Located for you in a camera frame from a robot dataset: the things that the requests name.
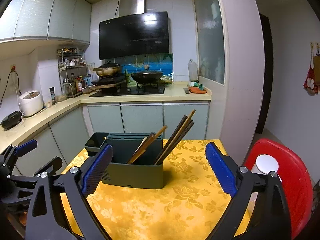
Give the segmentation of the light wooden chopstick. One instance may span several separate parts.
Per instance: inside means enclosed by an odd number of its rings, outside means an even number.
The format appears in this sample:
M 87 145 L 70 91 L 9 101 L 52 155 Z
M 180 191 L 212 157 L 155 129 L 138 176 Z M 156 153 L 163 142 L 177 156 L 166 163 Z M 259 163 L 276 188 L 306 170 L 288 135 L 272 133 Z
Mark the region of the light wooden chopstick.
M 157 133 L 150 133 L 149 136 L 142 141 L 140 146 L 136 149 L 133 156 L 129 159 L 127 163 L 134 163 L 166 129 L 167 125 L 163 126 Z

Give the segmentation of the dark chopstick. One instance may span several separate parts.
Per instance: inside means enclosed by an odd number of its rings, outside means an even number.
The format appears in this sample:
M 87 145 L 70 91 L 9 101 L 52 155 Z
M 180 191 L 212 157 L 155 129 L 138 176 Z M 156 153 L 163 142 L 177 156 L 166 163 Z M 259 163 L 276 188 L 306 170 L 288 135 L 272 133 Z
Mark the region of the dark chopstick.
M 165 152 L 165 150 L 169 147 L 170 143 L 173 141 L 174 137 L 176 136 L 176 134 L 178 133 L 178 131 L 180 130 L 180 128 L 182 127 L 182 125 L 184 124 L 184 122 L 186 121 L 187 116 L 184 115 L 181 119 L 181 121 L 179 122 L 179 124 L 177 125 L 177 127 L 175 128 L 175 130 L 173 131 L 172 135 L 170 136 L 169 140 L 167 141 L 167 143 L 163 146 L 161 152 L 159 153 L 159 155 L 156 157 L 155 159 L 155 165 L 157 164 L 157 161 L 160 159 L 160 157 L 162 156 L 162 154 Z
M 189 130 L 194 125 L 193 120 L 190 120 L 185 127 L 185 129 L 180 133 L 180 135 L 177 137 L 177 139 L 173 139 L 171 142 L 171 145 L 169 145 L 165 151 L 160 155 L 160 157 L 156 160 L 155 165 L 163 163 L 164 159 L 167 158 L 167 156 L 172 152 L 172 150 L 178 145 L 178 143 L 184 138 L 184 136 L 189 132 Z

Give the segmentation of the black small appliance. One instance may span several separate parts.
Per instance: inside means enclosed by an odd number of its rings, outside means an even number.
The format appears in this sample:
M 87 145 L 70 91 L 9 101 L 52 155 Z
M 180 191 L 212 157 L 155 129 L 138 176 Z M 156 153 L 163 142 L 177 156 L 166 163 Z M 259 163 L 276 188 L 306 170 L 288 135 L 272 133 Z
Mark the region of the black small appliance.
M 22 113 L 20 111 L 14 111 L 11 114 L 7 115 L 1 121 L 1 126 L 5 131 L 15 127 L 21 122 Z

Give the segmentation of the white plastic jug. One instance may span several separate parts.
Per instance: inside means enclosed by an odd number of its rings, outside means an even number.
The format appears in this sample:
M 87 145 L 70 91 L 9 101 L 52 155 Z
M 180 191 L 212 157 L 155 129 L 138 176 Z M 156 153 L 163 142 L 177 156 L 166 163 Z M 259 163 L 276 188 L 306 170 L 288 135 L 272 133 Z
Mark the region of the white plastic jug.
M 271 171 L 277 173 L 278 169 L 279 164 L 274 157 L 267 154 L 261 154 L 256 158 L 255 163 L 251 168 L 251 172 L 268 175 Z

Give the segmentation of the yellow floral tablecloth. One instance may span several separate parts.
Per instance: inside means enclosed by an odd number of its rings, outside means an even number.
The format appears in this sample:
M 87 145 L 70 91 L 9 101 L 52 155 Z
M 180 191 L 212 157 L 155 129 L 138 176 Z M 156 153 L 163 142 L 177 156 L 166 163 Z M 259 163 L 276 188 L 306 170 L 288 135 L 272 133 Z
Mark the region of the yellow floral tablecloth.
M 113 239 L 205 239 L 231 198 L 205 157 L 206 140 L 183 140 L 163 163 L 162 189 L 100 183 L 87 201 Z

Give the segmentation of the white rice cooker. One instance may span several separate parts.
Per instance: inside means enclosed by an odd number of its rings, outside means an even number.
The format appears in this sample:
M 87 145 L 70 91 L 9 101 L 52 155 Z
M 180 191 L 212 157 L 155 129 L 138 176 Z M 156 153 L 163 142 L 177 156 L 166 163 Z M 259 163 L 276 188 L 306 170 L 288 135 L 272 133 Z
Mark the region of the white rice cooker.
M 17 99 L 20 112 L 26 116 L 32 116 L 43 109 L 43 99 L 39 90 L 23 93 Z

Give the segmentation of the wooden chopstick in holder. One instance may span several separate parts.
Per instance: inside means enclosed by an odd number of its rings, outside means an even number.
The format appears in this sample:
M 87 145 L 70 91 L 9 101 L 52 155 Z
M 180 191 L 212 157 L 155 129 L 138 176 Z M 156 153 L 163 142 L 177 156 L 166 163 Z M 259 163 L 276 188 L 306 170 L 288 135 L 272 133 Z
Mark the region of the wooden chopstick in holder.
M 184 122 L 184 124 L 182 125 L 182 127 L 180 128 L 180 130 L 178 131 L 176 136 L 174 137 L 174 139 L 177 139 L 177 137 L 180 135 L 180 133 L 185 129 L 185 127 L 187 126 L 188 122 L 192 119 L 193 115 L 195 114 L 195 112 L 196 112 L 196 110 L 193 109 L 191 111 L 191 113 L 187 116 L 186 121 Z

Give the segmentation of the red plastic stool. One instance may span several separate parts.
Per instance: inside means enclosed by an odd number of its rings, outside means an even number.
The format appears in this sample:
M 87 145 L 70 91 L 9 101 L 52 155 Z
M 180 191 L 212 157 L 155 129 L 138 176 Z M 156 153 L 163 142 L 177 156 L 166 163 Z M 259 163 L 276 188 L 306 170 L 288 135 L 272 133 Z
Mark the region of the red plastic stool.
M 292 238 L 298 236 L 311 217 L 312 185 L 303 161 L 289 148 L 270 139 L 259 139 L 250 150 L 244 166 L 251 170 L 256 158 L 267 154 L 279 164 L 279 175 L 290 212 Z

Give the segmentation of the orange cutting board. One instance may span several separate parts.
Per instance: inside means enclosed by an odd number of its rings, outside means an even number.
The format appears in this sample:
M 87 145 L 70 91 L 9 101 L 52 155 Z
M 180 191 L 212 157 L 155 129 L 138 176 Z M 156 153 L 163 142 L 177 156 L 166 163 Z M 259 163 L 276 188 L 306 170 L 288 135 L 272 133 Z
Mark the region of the orange cutting board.
M 207 91 L 204 89 L 204 90 L 201 90 L 199 87 L 189 87 L 189 92 L 190 93 L 193 93 L 193 94 L 206 94 Z

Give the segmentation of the black glass cooktop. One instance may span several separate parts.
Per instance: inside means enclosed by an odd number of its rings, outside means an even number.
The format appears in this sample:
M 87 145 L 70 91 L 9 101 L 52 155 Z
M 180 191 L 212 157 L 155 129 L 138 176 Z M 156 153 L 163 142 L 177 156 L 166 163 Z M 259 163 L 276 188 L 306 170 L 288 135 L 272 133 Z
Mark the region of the black glass cooktop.
M 101 97 L 101 96 L 123 96 L 123 95 L 157 95 L 164 94 L 165 87 L 163 85 L 158 86 L 143 86 L 143 87 L 113 87 L 103 88 L 101 91 L 90 95 L 89 97 Z

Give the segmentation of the metal spice rack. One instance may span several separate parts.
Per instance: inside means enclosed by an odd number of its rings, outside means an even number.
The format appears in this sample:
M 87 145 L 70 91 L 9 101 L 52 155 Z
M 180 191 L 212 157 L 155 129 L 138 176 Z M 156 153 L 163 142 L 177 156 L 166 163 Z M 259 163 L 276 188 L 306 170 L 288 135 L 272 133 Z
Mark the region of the metal spice rack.
M 58 49 L 57 68 L 63 94 L 68 98 L 81 95 L 88 77 L 84 50 L 76 47 Z

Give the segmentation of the clear plastic bottle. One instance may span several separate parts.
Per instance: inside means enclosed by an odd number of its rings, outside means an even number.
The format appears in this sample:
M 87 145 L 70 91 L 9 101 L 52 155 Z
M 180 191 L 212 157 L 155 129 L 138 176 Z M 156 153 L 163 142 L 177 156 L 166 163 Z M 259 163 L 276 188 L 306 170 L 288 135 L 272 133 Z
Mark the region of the clear plastic bottle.
M 188 62 L 189 80 L 196 82 L 199 80 L 197 63 L 190 59 Z

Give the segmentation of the black wok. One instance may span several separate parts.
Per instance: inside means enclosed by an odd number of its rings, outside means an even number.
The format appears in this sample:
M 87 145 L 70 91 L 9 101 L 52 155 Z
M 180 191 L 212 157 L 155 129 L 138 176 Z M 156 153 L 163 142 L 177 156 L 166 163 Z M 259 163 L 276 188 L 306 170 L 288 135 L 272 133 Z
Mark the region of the black wok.
M 144 71 L 144 72 L 135 72 L 131 74 L 131 77 L 136 83 L 157 83 L 160 78 L 163 76 L 163 72 L 159 71 Z

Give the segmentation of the red hanging cloth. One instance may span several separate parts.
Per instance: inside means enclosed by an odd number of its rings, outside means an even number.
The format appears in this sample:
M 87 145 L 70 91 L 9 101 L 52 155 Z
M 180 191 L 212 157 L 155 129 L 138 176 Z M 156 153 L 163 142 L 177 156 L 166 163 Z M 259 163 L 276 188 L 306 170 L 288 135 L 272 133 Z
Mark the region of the red hanging cloth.
M 311 49 L 310 64 L 309 64 L 306 80 L 304 81 L 304 84 L 303 84 L 303 88 L 311 96 L 318 94 L 318 86 L 315 84 L 315 72 L 314 72 L 314 66 L 313 66 L 313 57 L 314 57 L 313 48 L 314 48 L 314 43 L 311 42 L 310 43 L 310 49 Z

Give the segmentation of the brown hanging board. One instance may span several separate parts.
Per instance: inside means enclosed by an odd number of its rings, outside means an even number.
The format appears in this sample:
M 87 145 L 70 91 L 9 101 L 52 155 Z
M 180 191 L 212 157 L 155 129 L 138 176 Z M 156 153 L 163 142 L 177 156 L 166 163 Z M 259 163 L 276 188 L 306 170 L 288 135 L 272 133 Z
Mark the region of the brown hanging board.
M 313 70 L 315 74 L 315 84 L 319 86 L 320 84 L 320 53 L 319 53 L 319 43 L 316 43 L 317 51 L 316 56 L 313 57 Z

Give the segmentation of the black range hood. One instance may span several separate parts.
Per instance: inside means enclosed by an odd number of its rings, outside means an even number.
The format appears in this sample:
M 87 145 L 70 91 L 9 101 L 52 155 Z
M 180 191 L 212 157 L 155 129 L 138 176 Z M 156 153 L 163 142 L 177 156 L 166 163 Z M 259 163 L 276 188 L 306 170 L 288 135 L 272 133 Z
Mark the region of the black range hood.
M 99 23 L 99 59 L 169 52 L 168 13 L 147 12 Z

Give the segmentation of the upper wall cabinets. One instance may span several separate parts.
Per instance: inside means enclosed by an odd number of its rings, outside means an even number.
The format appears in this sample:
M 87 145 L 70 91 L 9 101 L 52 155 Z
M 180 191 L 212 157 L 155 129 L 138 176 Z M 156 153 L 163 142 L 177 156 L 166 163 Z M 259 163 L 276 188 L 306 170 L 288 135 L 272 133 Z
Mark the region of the upper wall cabinets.
M 1 42 L 90 42 L 91 3 L 85 0 L 11 0 L 1 16 Z

